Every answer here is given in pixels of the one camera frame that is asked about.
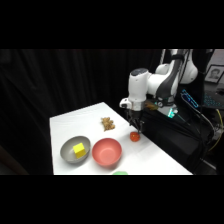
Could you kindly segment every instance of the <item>red bowl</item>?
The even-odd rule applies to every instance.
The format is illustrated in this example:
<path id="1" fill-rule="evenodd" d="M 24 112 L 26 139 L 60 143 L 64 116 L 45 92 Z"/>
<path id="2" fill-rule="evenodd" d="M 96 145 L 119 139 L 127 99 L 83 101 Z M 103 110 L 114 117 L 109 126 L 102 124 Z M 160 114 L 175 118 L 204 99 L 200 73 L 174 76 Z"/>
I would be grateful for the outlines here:
<path id="1" fill-rule="evenodd" d="M 101 166 L 109 167 L 121 158 L 122 148 L 118 141 L 105 138 L 98 141 L 92 149 L 93 159 Z"/>

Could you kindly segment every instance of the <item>black curtain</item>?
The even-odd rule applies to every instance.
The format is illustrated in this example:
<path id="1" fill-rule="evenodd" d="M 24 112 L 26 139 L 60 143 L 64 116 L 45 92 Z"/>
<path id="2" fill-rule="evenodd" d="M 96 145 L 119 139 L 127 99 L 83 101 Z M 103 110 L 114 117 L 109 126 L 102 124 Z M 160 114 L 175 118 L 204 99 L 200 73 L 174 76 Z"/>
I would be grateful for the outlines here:
<path id="1" fill-rule="evenodd" d="M 128 77 L 161 50 L 1 49 L 0 145 L 30 174 L 53 174 L 49 118 L 99 102 L 119 108 Z"/>

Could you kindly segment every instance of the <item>white table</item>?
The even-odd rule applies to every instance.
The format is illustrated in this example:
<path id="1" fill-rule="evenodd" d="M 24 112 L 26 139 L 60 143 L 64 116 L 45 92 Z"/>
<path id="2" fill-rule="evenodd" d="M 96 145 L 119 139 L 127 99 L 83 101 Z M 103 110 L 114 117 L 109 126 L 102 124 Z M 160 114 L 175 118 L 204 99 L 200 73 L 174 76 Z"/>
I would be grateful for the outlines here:
<path id="1" fill-rule="evenodd" d="M 116 128 L 104 132 L 101 118 L 110 117 Z M 53 169 L 55 175 L 111 175 L 126 171 L 129 175 L 192 175 L 143 134 L 139 142 L 130 140 L 136 131 L 105 103 L 50 118 Z M 93 145 L 103 138 L 114 138 L 122 146 L 122 157 L 113 170 L 99 166 L 92 158 L 80 165 L 69 164 L 60 156 L 62 145 L 75 136 L 86 136 Z"/>

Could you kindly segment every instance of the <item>orange fruit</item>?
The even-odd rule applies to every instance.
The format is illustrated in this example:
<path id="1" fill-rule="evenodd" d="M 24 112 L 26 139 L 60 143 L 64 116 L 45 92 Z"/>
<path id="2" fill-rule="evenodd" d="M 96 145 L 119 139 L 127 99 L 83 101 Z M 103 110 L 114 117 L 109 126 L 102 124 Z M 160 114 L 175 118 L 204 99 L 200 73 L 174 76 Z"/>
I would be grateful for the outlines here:
<path id="1" fill-rule="evenodd" d="M 137 132 L 131 132 L 130 139 L 133 142 L 138 142 L 140 140 L 140 135 Z"/>

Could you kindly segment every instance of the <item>yellow object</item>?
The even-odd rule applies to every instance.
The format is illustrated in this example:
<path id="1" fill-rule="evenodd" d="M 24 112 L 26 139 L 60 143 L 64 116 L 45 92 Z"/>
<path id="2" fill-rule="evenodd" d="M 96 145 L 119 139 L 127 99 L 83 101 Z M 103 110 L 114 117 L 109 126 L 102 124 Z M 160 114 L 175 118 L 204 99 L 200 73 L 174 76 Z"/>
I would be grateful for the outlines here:
<path id="1" fill-rule="evenodd" d="M 82 143 L 73 146 L 75 155 L 77 157 L 77 159 L 83 157 L 84 155 L 86 155 L 86 150 L 84 148 L 84 145 Z"/>
<path id="2" fill-rule="evenodd" d="M 219 118 L 220 118 L 220 121 L 221 121 L 221 130 L 222 130 L 222 134 L 223 134 L 223 121 L 222 121 L 222 116 L 221 116 L 221 114 L 220 114 L 220 112 L 219 112 L 218 109 L 216 111 L 219 114 Z M 218 141 L 216 142 L 216 144 L 211 149 L 208 150 L 209 152 L 212 151 L 212 149 L 214 149 L 218 145 L 220 139 L 222 138 L 222 134 L 220 135 L 220 138 L 218 139 Z"/>

